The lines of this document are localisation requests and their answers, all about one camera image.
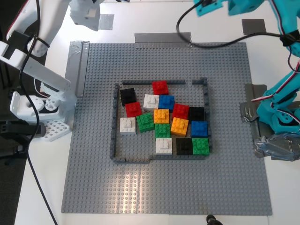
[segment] gray lego baseplate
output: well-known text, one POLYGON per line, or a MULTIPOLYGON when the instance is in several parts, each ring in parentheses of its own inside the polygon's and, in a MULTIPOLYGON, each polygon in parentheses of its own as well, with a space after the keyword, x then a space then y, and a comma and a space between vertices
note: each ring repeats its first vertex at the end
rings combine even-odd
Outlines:
MULTIPOLYGON (((122 106, 120 89, 134 88, 136 100, 140 102, 142 113, 153 113, 143 109, 145 94, 153 94, 152 82, 156 80, 127 80, 122 84, 114 84, 113 92, 113 116, 112 116, 112 135, 110 146, 110 159, 119 163, 149 163, 154 159, 196 159, 203 160, 206 156, 179 156, 176 151, 176 139, 185 138, 178 135, 172 137, 172 155, 157 155, 155 131, 140 133, 136 125, 136 135, 120 134, 120 118, 126 117, 125 107, 122 106)), ((167 80, 169 95, 175 96, 178 104, 204 107, 206 110, 206 120, 208 122, 208 133, 210 141, 210 152, 212 152, 212 139, 210 129, 210 109, 207 78, 200 78, 197 82, 186 82, 185 80, 167 80)), ((191 138, 191 126, 188 126, 186 138, 191 138)))
MULTIPOLYGON (((240 119, 244 85, 251 83, 247 47, 215 50, 138 49, 135 44, 90 44, 84 96, 78 99, 68 160, 63 213, 271 215, 264 160, 253 151, 250 124, 240 119), (204 160, 110 159, 114 84, 125 80, 207 77, 213 152, 204 160)), ((136 93, 151 93, 152 89, 136 93)), ((176 91, 176 101, 183 90, 176 91)), ((188 99, 194 105, 193 95, 188 99)), ((141 149, 150 143, 140 141, 141 149)))

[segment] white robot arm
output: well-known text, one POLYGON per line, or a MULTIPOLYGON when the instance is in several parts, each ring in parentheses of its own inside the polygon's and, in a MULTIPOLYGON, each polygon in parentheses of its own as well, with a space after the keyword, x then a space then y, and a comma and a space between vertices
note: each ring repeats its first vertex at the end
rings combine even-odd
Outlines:
MULTIPOLYGON (((32 54, 37 57, 43 56, 59 31, 65 17, 68 6, 71 7, 71 18, 77 25, 84 25, 92 30, 98 30, 100 19, 99 3, 103 0, 39 0, 41 10, 41 25, 39 38, 32 54)), ((35 0, 27 0, 20 9, 18 15, 8 29, 6 39, 12 36, 14 31, 24 33, 25 30, 37 20, 37 6, 35 0)), ((28 43, 30 49, 33 39, 28 43)), ((0 42, 0 60, 20 69, 26 54, 13 46, 0 42)), ((24 72, 38 80, 49 98, 40 99, 31 96, 31 99, 39 109, 40 120, 56 119, 64 121, 66 113, 74 108, 76 96, 71 90, 70 81, 44 67, 33 58, 29 58, 24 72)), ((11 112, 19 119, 29 123, 36 121, 35 114, 25 96, 17 92, 13 94, 10 106, 11 112)))
MULTIPOLYGON (((51 44, 64 20, 68 5, 71 7, 71 18, 76 25, 84 25, 91 30, 98 31, 100 19, 99 4, 104 0, 39 0, 41 9, 41 27, 39 38, 48 45, 51 44)), ((8 29, 6 39, 17 30, 25 30, 37 20, 37 6, 35 0, 27 0, 22 6, 12 25, 8 29)), ((37 57, 47 52, 48 46, 37 41, 32 54, 37 57)))

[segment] red and white wire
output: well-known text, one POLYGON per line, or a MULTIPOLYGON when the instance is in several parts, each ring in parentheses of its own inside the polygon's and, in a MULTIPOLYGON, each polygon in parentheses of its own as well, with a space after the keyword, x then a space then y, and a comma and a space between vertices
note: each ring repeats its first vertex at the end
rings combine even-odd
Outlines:
POLYGON ((296 72, 293 72, 293 74, 291 74, 290 77, 287 78, 287 80, 275 91, 274 94, 271 94, 271 95, 268 95, 268 96, 258 97, 258 98, 252 99, 251 101, 252 102, 263 101, 263 100, 272 98, 275 94, 278 94, 298 74, 297 71, 299 70, 299 67, 300 67, 300 60, 297 63, 297 66, 296 66, 296 69, 295 69, 296 72))

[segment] black clamp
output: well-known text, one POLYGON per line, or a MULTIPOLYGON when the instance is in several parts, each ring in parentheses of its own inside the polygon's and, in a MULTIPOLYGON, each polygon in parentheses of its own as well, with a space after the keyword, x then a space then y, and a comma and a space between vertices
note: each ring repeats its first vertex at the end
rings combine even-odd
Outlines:
POLYGON ((280 40, 282 41, 284 47, 296 43, 297 40, 300 40, 299 30, 295 30, 291 33, 285 34, 285 36, 281 37, 280 40))
POLYGON ((45 42, 43 39, 37 37, 35 34, 31 34, 30 37, 35 38, 36 40, 38 40, 38 41, 42 42, 44 45, 46 45, 47 48, 50 48, 50 45, 47 42, 45 42))

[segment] orange lego brick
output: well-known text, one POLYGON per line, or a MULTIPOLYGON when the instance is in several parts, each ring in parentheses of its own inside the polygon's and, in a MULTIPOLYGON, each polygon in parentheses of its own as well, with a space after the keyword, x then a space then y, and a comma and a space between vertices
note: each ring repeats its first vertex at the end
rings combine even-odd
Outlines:
POLYGON ((154 123, 170 123, 170 116, 168 109, 154 110, 154 123))
POLYGON ((188 120, 174 117, 171 127, 171 134, 185 137, 188 130, 188 120))

